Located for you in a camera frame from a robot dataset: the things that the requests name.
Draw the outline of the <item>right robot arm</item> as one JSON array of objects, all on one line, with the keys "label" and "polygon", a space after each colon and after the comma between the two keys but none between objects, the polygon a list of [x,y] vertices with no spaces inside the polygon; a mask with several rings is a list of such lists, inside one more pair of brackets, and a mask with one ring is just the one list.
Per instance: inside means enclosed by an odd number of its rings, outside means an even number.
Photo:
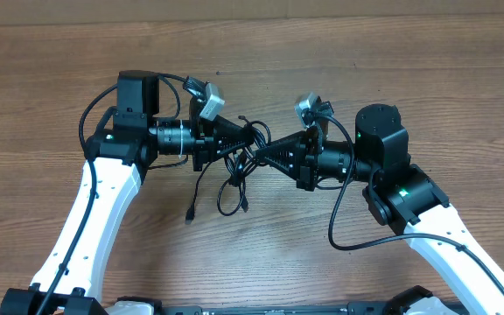
[{"label": "right robot arm", "polygon": [[365,247],[406,241],[444,280],[471,314],[504,314],[504,271],[478,244],[447,194],[411,163],[409,134],[395,106],[371,104],[355,117],[345,141],[329,141],[327,125],[337,120],[328,103],[301,109],[305,129],[255,152],[306,191],[319,179],[343,186],[364,182],[369,212],[390,237]]}]

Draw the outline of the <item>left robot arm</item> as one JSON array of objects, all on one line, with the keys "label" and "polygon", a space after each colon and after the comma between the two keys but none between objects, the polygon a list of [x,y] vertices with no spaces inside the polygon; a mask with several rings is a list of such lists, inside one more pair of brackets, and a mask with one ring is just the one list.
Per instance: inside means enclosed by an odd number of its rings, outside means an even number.
[{"label": "left robot arm", "polygon": [[159,116],[159,85],[173,75],[126,70],[108,88],[116,104],[95,132],[82,136],[86,162],[78,194],[51,254],[26,289],[9,289],[2,314],[110,314],[101,304],[105,269],[123,217],[160,155],[191,158],[195,171],[254,142],[250,125],[219,115],[221,91],[211,82],[182,79],[190,117]]}]

